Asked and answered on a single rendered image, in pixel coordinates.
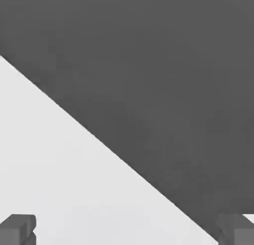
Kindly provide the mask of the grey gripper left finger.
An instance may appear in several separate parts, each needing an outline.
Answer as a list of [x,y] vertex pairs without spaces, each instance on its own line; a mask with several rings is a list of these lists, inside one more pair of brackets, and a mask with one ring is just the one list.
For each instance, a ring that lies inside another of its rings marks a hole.
[[0,245],[37,245],[36,216],[11,214],[0,223]]

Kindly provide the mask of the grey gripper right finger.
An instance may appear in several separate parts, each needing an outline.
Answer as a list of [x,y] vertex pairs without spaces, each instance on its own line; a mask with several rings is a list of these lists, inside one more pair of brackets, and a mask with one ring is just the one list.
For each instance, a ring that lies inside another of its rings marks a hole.
[[254,223],[242,214],[219,214],[218,245],[254,245]]

